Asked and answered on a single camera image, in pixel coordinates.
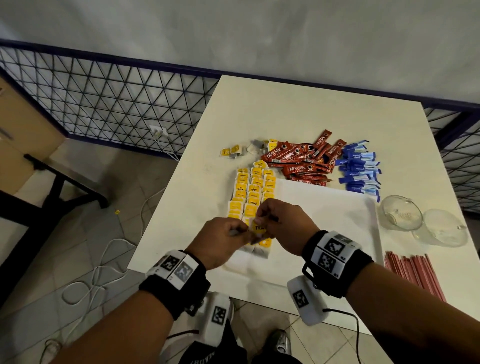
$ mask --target white tray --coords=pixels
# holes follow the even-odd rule
[[[351,238],[377,263],[384,264],[375,202],[369,197],[280,179],[275,194],[279,200],[300,205],[320,229],[335,230]],[[268,259],[237,251],[223,268],[286,287],[290,279],[301,274],[304,263],[301,257],[288,253],[273,240]]]

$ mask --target white electronic device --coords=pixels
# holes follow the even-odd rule
[[[325,321],[328,312],[324,312],[324,309],[328,307],[320,291],[306,276],[301,275],[289,280],[287,288],[305,325],[313,326]]]
[[[204,305],[205,313],[196,341],[217,347],[222,341],[227,318],[230,317],[232,306],[230,297],[218,292],[209,292],[205,297]]]

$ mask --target clear glass bowl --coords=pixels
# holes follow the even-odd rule
[[[409,198],[398,195],[388,196],[380,204],[380,209],[388,223],[404,231],[414,231],[422,226],[423,215]]]
[[[445,210],[431,209],[423,214],[423,225],[413,232],[421,242],[457,248],[468,241],[467,227],[455,215]]]

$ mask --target person's right hand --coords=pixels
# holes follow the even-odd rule
[[[320,229],[300,206],[269,198],[257,211],[255,222],[276,238],[289,253],[301,256],[308,240]]]

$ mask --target forearm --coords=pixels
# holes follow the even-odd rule
[[[52,363],[156,363],[172,325],[164,305],[139,291]]]
[[[360,272],[347,300],[397,363],[412,353],[480,361],[480,323],[377,264]]]

